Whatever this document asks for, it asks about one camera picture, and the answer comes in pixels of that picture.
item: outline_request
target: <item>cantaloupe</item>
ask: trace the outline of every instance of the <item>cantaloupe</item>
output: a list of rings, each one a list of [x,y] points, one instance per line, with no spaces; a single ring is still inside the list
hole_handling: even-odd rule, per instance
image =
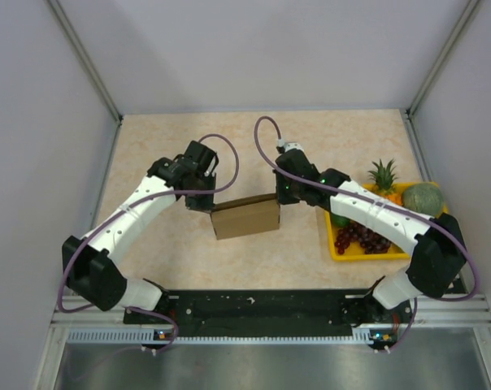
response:
[[[437,217],[444,208],[444,197],[436,185],[419,183],[404,190],[402,205],[408,210]]]

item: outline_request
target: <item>grape bunch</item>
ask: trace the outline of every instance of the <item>grape bunch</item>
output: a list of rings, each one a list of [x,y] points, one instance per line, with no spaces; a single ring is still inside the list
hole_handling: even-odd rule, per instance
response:
[[[365,254],[386,254],[392,245],[389,240],[368,227],[353,222],[339,230],[334,246],[339,254],[344,254],[350,244],[356,241],[359,242],[361,248],[365,249]]]

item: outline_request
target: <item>brown box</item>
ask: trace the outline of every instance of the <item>brown box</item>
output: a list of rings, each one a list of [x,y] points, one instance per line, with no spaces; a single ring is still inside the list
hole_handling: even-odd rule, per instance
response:
[[[217,240],[269,232],[280,228],[280,205],[275,193],[226,201],[215,206],[211,222]]]

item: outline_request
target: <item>marble-patterned surface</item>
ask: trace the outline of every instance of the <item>marble-patterned surface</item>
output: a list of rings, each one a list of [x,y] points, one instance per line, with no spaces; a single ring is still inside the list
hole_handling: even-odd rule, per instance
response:
[[[395,158],[400,181],[419,180],[398,110],[127,115],[100,219],[126,199],[153,161],[173,158],[190,140],[209,132],[229,137],[241,159],[237,182],[216,195],[216,202],[274,192],[274,175],[253,142],[260,115],[272,116],[285,140],[300,142],[320,170],[335,167],[365,182],[372,160]],[[269,123],[261,126],[260,141],[275,158],[276,133]],[[232,154],[221,140],[206,143],[219,153],[221,186],[232,176]],[[180,201],[150,224],[121,269],[126,276],[154,280],[166,288],[348,288],[367,287],[405,264],[334,262],[323,212],[304,204],[282,207],[278,231],[217,241],[209,216],[187,211]]]

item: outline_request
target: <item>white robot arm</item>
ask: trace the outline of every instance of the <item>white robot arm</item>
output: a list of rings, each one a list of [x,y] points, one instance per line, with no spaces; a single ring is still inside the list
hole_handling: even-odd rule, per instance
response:
[[[184,154],[154,162],[130,197],[100,224],[106,225],[103,231],[90,237],[96,228],[81,239],[70,236],[65,241],[63,269],[81,242],[90,237],[68,274],[67,286],[101,310],[117,305],[153,310],[163,295],[160,286],[144,279],[126,279],[118,265],[148,224],[180,198],[175,191],[215,189],[218,161],[213,150],[192,141]],[[209,212],[214,205],[213,195],[189,195],[185,204],[191,210]],[[119,213],[119,218],[108,222]]]
[[[399,214],[385,207],[388,201],[367,191],[348,175],[334,169],[319,172],[309,163],[298,143],[279,141],[277,149],[280,156],[276,159],[276,165],[282,170],[376,201],[360,201],[341,191],[312,187],[276,172],[276,194],[280,204],[305,201],[311,206],[345,216],[381,234],[411,256],[408,267],[383,278],[371,291],[372,297],[379,304],[390,310],[419,295],[442,297],[466,260],[450,240],[426,222],[440,225],[463,244],[462,234],[453,216],[442,214],[434,219],[429,215],[406,210],[408,215],[422,219],[418,220]],[[392,208],[405,210],[393,203],[391,205]]]

